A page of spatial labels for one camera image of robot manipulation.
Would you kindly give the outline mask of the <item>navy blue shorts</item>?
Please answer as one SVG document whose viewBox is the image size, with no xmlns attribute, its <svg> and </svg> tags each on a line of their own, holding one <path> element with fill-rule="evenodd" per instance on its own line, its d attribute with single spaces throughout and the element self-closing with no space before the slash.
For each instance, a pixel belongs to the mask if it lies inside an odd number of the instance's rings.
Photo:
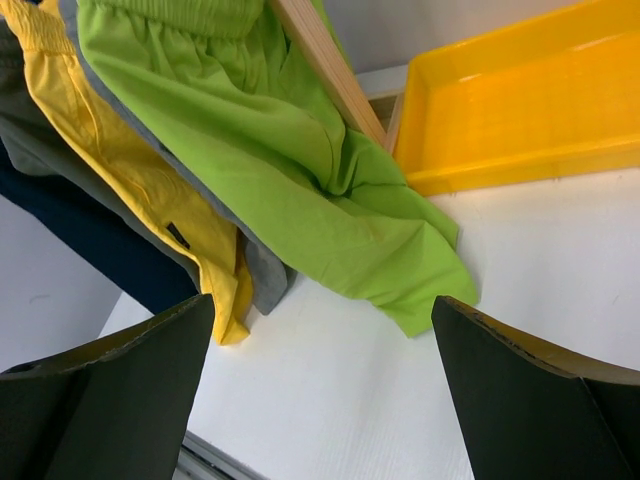
<svg viewBox="0 0 640 480">
<path fill-rule="evenodd" d="M 122 218 L 59 175 L 18 171 L 1 149 L 1 196 L 153 314 L 198 294 L 186 270 Z"/>
</svg>

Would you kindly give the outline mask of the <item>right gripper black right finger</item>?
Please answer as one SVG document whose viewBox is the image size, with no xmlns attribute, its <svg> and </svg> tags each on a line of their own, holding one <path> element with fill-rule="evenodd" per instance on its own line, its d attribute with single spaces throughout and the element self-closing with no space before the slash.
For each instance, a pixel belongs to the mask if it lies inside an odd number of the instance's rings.
<svg viewBox="0 0 640 480">
<path fill-rule="evenodd" d="M 450 296 L 431 314 L 477 479 L 636 479 L 639 373 Z"/>
</svg>

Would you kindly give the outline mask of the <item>dark olive grey shorts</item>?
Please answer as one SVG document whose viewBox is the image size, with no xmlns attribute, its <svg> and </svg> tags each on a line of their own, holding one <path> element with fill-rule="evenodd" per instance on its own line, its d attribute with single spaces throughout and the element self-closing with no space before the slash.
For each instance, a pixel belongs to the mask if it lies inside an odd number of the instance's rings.
<svg viewBox="0 0 640 480">
<path fill-rule="evenodd" d="M 199 289 L 193 262 L 168 247 L 136 218 L 61 138 L 32 100 L 26 87 L 21 46 L 6 24 L 1 26 L 1 142 L 18 171 L 31 176 L 59 175 L 69 180 L 176 261 Z"/>
</svg>

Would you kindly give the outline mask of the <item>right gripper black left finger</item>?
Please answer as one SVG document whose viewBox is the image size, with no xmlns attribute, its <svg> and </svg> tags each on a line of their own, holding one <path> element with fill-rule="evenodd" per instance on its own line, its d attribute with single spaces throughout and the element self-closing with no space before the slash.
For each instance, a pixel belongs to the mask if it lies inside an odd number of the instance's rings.
<svg viewBox="0 0 640 480">
<path fill-rule="evenodd" d="M 4 479 L 169 479 L 213 328 L 210 295 L 1 374 Z"/>
</svg>

